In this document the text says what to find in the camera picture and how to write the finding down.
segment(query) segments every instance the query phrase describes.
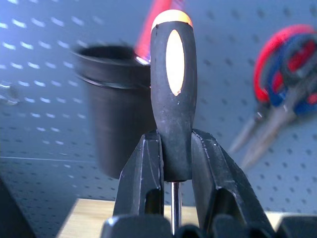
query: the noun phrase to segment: black pot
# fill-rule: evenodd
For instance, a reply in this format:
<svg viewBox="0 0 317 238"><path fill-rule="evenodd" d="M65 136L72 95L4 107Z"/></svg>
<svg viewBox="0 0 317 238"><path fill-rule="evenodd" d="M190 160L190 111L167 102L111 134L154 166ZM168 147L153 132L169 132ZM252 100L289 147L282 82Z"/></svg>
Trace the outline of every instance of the black pot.
<svg viewBox="0 0 317 238"><path fill-rule="evenodd" d="M156 128L150 66L124 46L90 47L75 55L77 76L87 82L99 164L118 179L141 135Z"/></svg>

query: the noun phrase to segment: white pegboard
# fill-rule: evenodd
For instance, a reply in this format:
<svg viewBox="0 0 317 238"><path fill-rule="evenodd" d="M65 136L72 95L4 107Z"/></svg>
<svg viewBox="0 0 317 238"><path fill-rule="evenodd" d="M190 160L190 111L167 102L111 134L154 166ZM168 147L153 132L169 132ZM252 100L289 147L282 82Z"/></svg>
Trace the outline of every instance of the white pegboard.
<svg viewBox="0 0 317 238"><path fill-rule="evenodd" d="M54 237L77 197L113 200L117 181L95 165L84 83L70 50L134 44L151 1L0 0L0 76L21 104L0 106L0 176L38 237ZM317 27L313 0L186 1L197 44L195 128L228 149L256 105L257 55L279 29ZM317 213L317 118L286 127L248 178L266 210ZM245 149L233 154L239 163ZM169 203L169 186L165 202ZM194 205L191 183L183 202Z"/></svg>

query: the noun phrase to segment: screwdriver shaft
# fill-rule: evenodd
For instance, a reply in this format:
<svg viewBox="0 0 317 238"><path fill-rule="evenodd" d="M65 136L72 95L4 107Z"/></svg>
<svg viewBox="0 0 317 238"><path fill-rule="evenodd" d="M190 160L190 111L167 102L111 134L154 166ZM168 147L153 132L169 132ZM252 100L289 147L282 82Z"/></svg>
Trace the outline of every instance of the screwdriver shaft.
<svg viewBox="0 0 317 238"><path fill-rule="evenodd" d="M181 226L182 223L182 195L181 195L181 183L172 182L171 192L172 192L172 233Z"/></svg>

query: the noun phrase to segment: screwdriver handle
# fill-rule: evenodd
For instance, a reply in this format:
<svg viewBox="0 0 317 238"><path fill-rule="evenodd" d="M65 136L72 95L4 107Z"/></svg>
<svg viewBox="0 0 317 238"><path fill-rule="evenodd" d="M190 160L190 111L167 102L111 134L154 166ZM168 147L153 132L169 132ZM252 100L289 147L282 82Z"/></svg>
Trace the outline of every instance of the screwdriver handle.
<svg viewBox="0 0 317 238"><path fill-rule="evenodd" d="M191 132L197 100L193 24L187 14L167 10L151 33L151 100L162 140L165 181L192 178Z"/></svg>

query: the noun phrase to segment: wooden surface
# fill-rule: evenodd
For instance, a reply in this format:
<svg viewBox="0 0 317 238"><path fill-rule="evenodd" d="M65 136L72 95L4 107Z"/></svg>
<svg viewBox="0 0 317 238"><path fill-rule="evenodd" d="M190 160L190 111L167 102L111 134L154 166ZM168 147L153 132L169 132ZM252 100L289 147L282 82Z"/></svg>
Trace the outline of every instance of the wooden surface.
<svg viewBox="0 0 317 238"><path fill-rule="evenodd" d="M112 216L114 202L78 199L61 228L58 238L99 238L105 220ZM164 208L170 220L170 206ZM274 229L286 213L266 212ZM183 224L198 225L195 207L182 207Z"/></svg>

